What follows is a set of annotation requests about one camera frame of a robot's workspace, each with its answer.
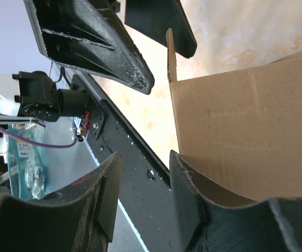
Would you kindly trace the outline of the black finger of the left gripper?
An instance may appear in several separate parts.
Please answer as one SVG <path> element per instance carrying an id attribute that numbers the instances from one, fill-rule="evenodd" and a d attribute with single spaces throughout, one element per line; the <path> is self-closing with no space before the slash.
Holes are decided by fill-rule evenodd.
<path id="1" fill-rule="evenodd" d="M 39 52 L 149 95 L 154 76 L 108 1 L 24 1 Z"/>
<path id="2" fill-rule="evenodd" d="M 182 4 L 178 0 L 128 0 L 125 24 L 166 46 L 166 32 L 173 32 L 175 52 L 194 56 L 197 42 Z"/>

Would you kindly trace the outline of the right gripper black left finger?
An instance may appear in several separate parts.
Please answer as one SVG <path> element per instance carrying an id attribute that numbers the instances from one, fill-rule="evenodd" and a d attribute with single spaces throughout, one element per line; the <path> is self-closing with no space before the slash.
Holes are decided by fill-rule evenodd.
<path id="1" fill-rule="evenodd" d="M 0 251 L 107 251 L 113 240 L 121 155 L 41 199 L 0 193 Z"/>

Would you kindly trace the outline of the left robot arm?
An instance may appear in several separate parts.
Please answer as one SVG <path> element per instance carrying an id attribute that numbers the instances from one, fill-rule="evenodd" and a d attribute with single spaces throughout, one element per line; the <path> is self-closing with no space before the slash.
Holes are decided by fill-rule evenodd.
<path id="1" fill-rule="evenodd" d="M 64 68 L 114 80 L 148 95 L 154 76 L 126 28 L 166 45 L 171 29 L 175 51 L 191 58 L 197 42 L 180 1 L 127 1 L 126 18 L 119 1 L 25 1 L 40 53 Z M 82 117 L 87 97 L 56 87 L 42 71 L 0 76 L 0 114 L 55 122 Z"/>

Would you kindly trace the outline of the brown cardboard paper box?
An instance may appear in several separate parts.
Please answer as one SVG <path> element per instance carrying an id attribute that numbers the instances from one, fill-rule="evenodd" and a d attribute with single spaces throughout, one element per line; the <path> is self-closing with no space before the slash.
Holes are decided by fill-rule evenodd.
<path id="1" fill-rule="evenodd" d="M 302 197 L 302 50 L 269 64 L 178 80 L 166 33 L 179 153 L 210 201 Z"/>

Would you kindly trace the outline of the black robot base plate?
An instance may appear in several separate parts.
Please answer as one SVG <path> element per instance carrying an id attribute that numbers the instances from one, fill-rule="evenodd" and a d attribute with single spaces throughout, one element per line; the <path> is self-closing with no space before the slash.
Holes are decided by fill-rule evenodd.
<path id="1" fill-rule="evenodd" d="M 89 74 L 73 74 L 71 85 L 90 96 L 87 143 L 95 158 L 121 154 L 119 204 L 142 250 L 180 251 L 169 169 Z"/>

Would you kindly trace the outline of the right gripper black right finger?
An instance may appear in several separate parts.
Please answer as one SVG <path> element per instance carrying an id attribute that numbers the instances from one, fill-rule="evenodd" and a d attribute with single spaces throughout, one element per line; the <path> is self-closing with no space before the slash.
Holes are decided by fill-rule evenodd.
<path id="1" fill-rule="evenodd" d="M 182 251 L 302 251 L 302 198 L 255 202 L 170 153 L 170 183 Z"/>

